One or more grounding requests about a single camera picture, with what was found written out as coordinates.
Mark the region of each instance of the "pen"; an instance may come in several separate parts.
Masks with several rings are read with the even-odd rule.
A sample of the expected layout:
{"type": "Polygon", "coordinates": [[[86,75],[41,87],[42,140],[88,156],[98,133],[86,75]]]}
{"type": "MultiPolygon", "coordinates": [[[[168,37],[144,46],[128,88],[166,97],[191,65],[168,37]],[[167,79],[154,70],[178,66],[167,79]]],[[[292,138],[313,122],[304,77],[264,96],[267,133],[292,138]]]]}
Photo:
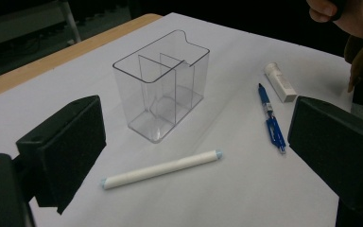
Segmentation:
{"type": "Polygon", "coordinates": [[[278,147],[279,151],[285,153],[285,139],[283,138],[281,129],[279,128],[278,121],[276,120],[272,106],[270,105],[267,91],[261,85],[258,86],[258,93],[261,97],[262,106],[264,107],[265,114],[267,115],[267,126],[270,136],[270,142],[278,147]]]}
{"type": "Polygon", "coordinates": [[[102,188],[109,189],[117,186],[121,186],[128,183],[135,183],[148,178],[164,175],[185,169],[192,166],[198,166],[219,160],[223,155],[222,150],[215,149],[201,154],[185,157],[176,161],[167,162],[164,164],[158,164],[156,166],[145,167],[131,172],[122,173],[120,175],[105,178],[101,181],[102,188]]]}

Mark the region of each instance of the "human hand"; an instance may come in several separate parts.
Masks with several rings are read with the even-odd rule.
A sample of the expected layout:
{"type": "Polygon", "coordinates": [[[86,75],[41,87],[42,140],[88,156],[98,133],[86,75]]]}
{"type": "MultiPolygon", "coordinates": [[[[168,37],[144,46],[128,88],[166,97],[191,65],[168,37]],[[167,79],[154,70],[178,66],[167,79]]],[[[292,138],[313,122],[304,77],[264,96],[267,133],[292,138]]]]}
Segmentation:
{"type": "MultiPolygon", "coordinates": [[[[337,13],[337,6],[329,0],[306,0],[311,18],[328,22],[337,13]]],[[[341,17],[334,21],[340,29],[363,39],[363,0],[347,0],[341,17]]]]}

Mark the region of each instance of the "clear plastic container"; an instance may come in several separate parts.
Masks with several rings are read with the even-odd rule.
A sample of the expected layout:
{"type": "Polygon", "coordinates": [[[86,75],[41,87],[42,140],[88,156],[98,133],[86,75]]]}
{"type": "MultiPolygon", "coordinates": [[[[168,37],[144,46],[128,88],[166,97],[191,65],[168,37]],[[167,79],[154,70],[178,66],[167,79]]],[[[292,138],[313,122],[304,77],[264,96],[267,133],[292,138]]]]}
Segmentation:
{"type": "Polygon", "coordinates": [[[129,128],[161,142],[202,101],[209,52],[175,30],[115,62],[129,128]]]}

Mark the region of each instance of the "blue pen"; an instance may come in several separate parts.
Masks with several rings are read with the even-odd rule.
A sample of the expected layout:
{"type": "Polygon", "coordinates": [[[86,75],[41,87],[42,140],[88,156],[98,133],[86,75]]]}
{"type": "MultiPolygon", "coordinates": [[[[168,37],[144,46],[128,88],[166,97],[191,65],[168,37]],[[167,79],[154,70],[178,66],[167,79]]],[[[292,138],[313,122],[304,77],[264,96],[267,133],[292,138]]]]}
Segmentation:
{"type": "Polygon", "coordinates": [[[261,85],[258,86],[259,96],[261,97],[262,106],[264,107],[267,115],[267,126],[270,135],[270,142],[278,147],[279,151],[285,153],[285,139],[282,136],[281,129],[279,128],[278,121],[276,120],[275,114],[273,113],[272,106],[270,105],[267,91],[261,85]]]}

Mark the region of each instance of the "person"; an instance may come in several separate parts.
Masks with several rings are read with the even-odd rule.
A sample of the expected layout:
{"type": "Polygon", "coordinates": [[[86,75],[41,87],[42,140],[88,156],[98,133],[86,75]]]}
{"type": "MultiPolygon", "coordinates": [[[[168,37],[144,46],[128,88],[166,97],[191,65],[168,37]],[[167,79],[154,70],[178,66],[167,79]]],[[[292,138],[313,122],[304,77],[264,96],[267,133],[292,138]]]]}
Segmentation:
{"type": "MultiPolygon", "coordinates": [[[[306,0],[312,20],[326,23],[337,13],[329,0],[306,0]]],[[[345,61],[352,65],[348,92],[363,80],[363,0],[346,0],[341,17],[334,23],[351,36],[344,49],[345,61]]]]}

